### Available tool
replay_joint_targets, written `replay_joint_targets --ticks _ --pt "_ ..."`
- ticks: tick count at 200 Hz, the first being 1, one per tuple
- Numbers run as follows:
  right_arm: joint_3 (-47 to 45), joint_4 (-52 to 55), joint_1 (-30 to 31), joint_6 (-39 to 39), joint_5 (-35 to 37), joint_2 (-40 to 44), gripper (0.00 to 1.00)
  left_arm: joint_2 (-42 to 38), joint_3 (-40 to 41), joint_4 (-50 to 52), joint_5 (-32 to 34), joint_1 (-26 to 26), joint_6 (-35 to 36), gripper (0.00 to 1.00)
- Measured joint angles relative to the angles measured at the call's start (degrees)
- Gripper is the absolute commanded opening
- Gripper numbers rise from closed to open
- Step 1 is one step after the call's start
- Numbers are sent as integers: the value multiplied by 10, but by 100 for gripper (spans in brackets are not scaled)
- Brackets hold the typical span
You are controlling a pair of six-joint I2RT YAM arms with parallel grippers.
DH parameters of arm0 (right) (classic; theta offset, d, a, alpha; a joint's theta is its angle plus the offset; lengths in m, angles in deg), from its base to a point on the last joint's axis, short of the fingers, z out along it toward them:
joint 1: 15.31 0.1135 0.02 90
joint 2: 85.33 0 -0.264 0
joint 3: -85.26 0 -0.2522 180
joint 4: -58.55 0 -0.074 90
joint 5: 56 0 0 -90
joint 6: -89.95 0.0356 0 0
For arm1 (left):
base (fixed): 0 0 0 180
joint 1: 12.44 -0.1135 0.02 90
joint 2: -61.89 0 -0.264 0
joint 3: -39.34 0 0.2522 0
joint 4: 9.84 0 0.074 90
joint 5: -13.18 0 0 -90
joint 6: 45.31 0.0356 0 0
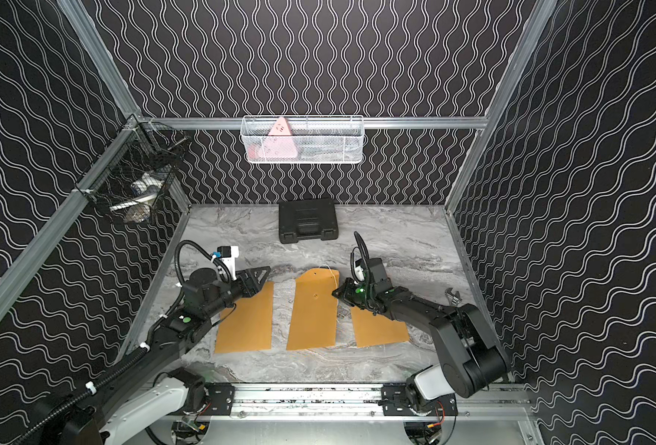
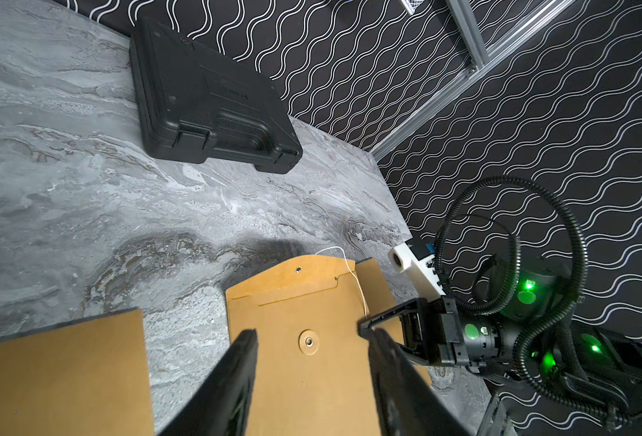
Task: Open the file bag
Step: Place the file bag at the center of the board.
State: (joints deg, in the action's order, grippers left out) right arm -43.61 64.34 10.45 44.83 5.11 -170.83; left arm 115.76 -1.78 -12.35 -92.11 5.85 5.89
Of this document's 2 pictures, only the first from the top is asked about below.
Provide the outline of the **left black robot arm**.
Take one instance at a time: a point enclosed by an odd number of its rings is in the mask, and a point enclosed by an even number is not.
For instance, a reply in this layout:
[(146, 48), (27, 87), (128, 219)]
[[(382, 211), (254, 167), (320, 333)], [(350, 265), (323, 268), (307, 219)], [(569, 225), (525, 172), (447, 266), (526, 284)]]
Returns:
[(169, 413), (208, 406), (204, 378), (166, 368), (221, 324), (223, 311), (259, 295), (272, 269), (239, 270), (232, 248), (208, 252), (192, 240), (177, 245), (173, 263), (179, 294), (145, 339), (74, 391), (40, 400), (17, 444), (123, 444)]

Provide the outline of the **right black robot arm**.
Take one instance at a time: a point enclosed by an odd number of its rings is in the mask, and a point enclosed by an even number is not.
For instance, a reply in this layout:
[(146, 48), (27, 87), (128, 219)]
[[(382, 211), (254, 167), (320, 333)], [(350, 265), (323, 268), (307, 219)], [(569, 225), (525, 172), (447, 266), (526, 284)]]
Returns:
[(333, 296), (352, 308), (419, 329), (430, 335), (437, 352), (436, 365), (406, 380), (400, 393), (403, 406), (414, 415), (429, 415), (437, 411), (443, 398), (456, 394), (467, 399), (507, 376), (506, 356), (478, 307), (440, 305), (395, 286), (383, 261), (370, 254), (361, 234), (355, 232), (354, 238), (351, 276)]

